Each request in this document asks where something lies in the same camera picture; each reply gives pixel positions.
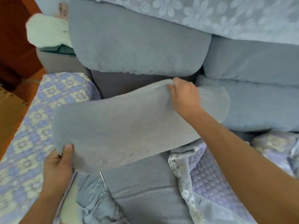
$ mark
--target hand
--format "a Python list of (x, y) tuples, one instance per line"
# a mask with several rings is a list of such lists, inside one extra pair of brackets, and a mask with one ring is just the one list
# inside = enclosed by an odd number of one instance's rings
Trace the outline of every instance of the hand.
[(196, 118), (203, 108), (196, 86), (180, 78), (173, 79), (173, 85), (169, 84), (171, 103), (174, 110), (190, 123)]
[(62, 197), (73, 177), (74, 147), (67, 144), (60, 156), (53, 150), (44, 161), (44, 182), (41, 195)]

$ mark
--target orange floor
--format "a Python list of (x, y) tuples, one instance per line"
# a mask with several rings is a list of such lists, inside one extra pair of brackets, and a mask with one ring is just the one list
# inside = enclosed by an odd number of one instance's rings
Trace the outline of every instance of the orange floor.
[[(20, 83), (20, 85), (17, 86), (17, 89), (12, 92), (14, 95), (18, 96), (23, 101), (28, 103), (27, 108), (24, 110), (23, 118), (28, 111), (28, 108), (36, 94), (39, 82), (42, 80), (44, 74), (47, 74), (47, 71), (44, 68), (42, 68), (34, 75), (32, 75), (29, 79), (24, 79)], [(4, 145), (0, 148), (0, 159), (5, 154), (7, 147), (9, 146), (11, 140), (17, 132), (17, 129), (19, 128), (23, 118), (15, 125), (14, 132), (10, 135), (10, 137), (7, 139)]]

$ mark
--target wall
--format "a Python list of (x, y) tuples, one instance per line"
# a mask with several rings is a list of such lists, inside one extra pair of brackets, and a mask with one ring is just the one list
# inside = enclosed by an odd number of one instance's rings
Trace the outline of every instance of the wall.
[(70, 2), (70, 0), (35, 0), (42, 13), (45, 15), (58, 14), (58, 3), (61, 1), (67, 3)]

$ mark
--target green cloth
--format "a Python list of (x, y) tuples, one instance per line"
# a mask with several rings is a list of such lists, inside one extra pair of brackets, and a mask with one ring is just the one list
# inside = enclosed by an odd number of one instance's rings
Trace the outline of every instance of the green cloth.
[(54, 47), (43, 47), (43, 48), (39, 48), (39, 50), (42, 52), (60, 53), (60, 54), (69, 55), (71, 57), (76, 57), (74, 49), (66, 45), (60, 45)]

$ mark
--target person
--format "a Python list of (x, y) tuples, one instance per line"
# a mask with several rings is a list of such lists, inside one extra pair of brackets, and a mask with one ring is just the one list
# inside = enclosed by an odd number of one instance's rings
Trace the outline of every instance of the person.
[[(205, 112), (193, 83), (174, 78), (173, 85), (168, 87), (173, 108), (207, 144), (226, 180), (256, 222), (299, 223), (299, 181)], [(42, 191), (20, 224), (53, 222), (72, 178), (73, 150), (69, 144), (62, 157), (54, 150), (46, 158)]]

